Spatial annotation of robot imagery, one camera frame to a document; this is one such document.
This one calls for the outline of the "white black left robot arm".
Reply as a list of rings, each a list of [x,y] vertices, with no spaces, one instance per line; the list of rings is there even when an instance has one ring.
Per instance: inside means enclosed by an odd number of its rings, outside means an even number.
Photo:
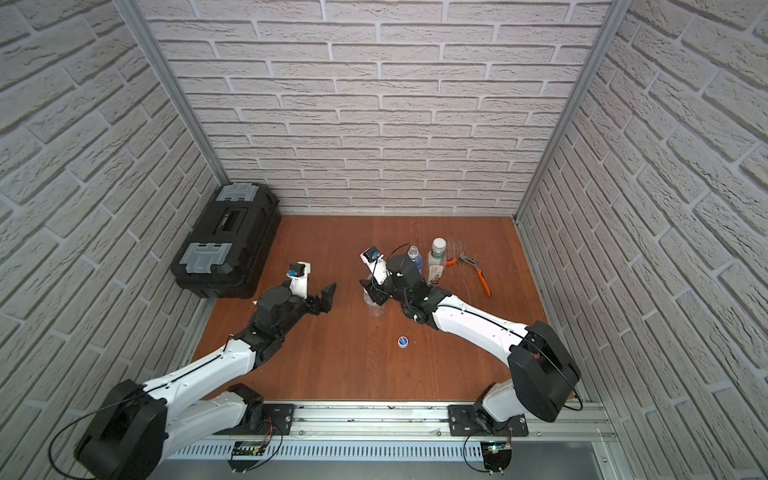
[[[97,479],[145,479],[177,451],[214,433],[266,426],[263,398],[237,378],[264,365],[307,314],[331,310],[337,286],[301,296],[268,289],[247,327],[205,357],[162,377],[125,380],[108,393],[74,449]]]

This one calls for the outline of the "grey white bottle cap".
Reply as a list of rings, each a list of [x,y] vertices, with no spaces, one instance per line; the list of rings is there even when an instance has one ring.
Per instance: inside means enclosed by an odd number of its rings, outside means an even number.
[[[447,248],[447,242],[444,238],[435,238],[432,242],[432,250],[435,252],[444,252]]]

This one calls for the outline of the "clear labelled bottle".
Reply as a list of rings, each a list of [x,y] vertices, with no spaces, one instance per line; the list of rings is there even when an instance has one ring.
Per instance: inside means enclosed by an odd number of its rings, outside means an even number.
[[[381,318],[385,314],[385,308],[378,305],[367,290],[363,290],[363,300],[368,307],[368,312],[373,318]]]

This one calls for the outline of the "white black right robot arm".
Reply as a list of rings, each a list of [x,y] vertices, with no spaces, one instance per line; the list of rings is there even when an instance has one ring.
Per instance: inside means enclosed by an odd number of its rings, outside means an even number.
[[[550,325],[516,323],[473,307],[427,284],[406,254],[387,259],[371,247],[360,258],[370,271],[360,284],[376,304],[395,300],[407,318],[461,337],[509,367],[510,379],[492,384],[473,405],[470,417],[480,431],[498,431],[525,414],[552,423],[575,395],[580,369]]]

